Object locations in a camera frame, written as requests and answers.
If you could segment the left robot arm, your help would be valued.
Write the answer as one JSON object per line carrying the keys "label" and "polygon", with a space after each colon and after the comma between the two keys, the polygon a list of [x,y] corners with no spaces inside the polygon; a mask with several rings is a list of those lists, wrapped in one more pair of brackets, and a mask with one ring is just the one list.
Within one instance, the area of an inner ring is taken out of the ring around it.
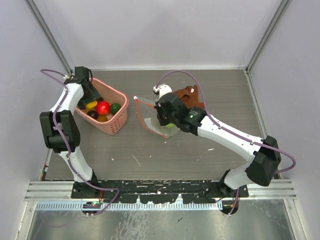
{"label": "left robot arm", "polygon": [[54,106],[39,116],[44,143],[69,167],[74,180],[72,198],[97,198],[102,190],[81,151],[81,134],[74,118],[77,107],[84,107],[100,97],[92,84],[92,71],[76,66],[70,75],[62,75],[63,80],[53,76],[55,70],[41,69],[40,72],[63,87]]}

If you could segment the clear zip top bag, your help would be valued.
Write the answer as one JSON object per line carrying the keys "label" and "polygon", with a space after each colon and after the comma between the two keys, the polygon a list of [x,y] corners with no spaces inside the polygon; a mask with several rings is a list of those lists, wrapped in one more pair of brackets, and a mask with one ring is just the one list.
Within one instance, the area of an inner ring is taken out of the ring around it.
{"label": "clear zip top bag", "polygon": [[166,125],[160,125],[157,111],[154,108],[155,100],[149,100],[136,95],[133,96],[133,99],[136,103],[139,122],[145,129],[165,139],[176,135],[180,131],[176,126],[167,128]]}

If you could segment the red tomato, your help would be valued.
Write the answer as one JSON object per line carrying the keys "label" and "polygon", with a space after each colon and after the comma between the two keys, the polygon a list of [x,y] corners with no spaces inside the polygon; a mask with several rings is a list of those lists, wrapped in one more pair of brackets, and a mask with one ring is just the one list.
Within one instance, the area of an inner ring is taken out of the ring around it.
{"label": "red tomato", "polygon": [[110,114],[110,104],[107,101],[100,101],[97,103],[95,110],[99,115],[107,116]]}

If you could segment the light green apple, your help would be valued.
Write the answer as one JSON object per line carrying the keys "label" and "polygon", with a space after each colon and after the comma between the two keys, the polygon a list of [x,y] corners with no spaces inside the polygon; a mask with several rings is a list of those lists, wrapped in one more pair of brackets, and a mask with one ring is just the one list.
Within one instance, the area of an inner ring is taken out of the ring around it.
{"label": "light green apple", "polygon": [[166,128],[172,129],[175,127],[173,123],[169,123],[168,125],[165,126]]}

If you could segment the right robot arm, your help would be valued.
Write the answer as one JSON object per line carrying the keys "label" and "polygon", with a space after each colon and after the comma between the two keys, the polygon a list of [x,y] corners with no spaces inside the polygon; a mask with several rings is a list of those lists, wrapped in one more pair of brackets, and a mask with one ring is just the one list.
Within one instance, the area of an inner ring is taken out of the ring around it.
{"label": "right robot arm", "polygon": [[160,125],[174,124],[181,131],[213,140],[246,160],[246,164],[223,174],[217,185],[223,196],[231,197],[238,188],[251,183],[270,185],[281,162],[274,137],[262,139],[223,125],[199,107],[187,108],[172,92],[160,94],[154,108]]}

